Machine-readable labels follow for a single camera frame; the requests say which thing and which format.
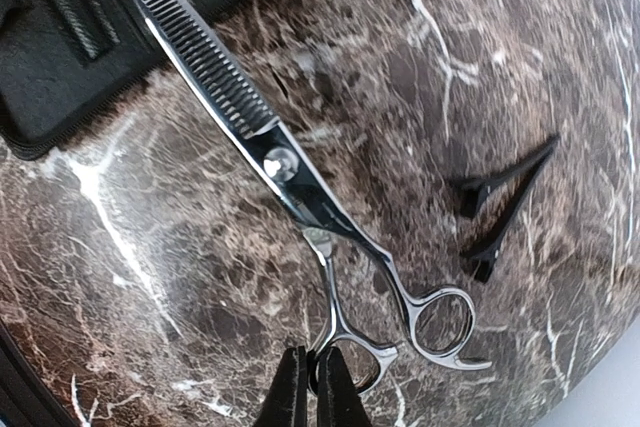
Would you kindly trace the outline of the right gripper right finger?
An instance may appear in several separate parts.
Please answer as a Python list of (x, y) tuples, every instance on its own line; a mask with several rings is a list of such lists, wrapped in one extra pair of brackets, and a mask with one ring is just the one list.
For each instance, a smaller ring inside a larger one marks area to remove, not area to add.
[(337, 347), (330, 347), (319, 357), (317, 398), (318, 426), (373, 426)]

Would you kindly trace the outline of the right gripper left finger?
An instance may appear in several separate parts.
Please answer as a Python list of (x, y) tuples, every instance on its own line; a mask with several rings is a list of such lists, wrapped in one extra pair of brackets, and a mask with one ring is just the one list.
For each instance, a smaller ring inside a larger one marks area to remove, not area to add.
[(253, 427), (307, 425), (307, 352), (304, 346), (282, 354)]

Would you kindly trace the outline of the silver thinning scissors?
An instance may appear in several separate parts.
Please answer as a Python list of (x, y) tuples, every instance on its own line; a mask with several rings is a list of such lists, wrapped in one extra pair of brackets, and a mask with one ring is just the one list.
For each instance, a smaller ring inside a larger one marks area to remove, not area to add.
[[(189, 89), (289, 213), (318, 259), (328, 318), (307, 355), (309, 390), (318, 391), (320, 357), (337, 342), (360, 346), (375, 362), (373, 372), (356, 384), (359, 394), (377, 386), (398, 357), (395, 345), (371, 340), (347, 320), (333, 263), (338, 237), (363, 249), (382, 273), (393, 294), (407, 340), (421, 357), (459, 371), (490, 368), (489, 360), (461, 355), (476, 325), (470, 295), (451, 285), (443, 285), (422, 297), (407, 291), (392, 254), (344, 210), (291, 131), (191, 3), (188, 0), (133, 2)], [(457, 297), (465, 304), (463, 328), (447, 347), (432, 349), (419, 342), (419, 319), (432, 304), (446, 297)]]

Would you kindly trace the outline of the black zippered tool case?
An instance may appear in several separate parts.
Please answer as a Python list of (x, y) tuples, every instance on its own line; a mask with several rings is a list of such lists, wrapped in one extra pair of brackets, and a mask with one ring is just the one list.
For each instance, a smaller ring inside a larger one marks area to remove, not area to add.
[[(208, 20), (240, 0), (190, 0)], [(1, 0), (1, 137), (31, 161), (156, 67), (133, 0)]]

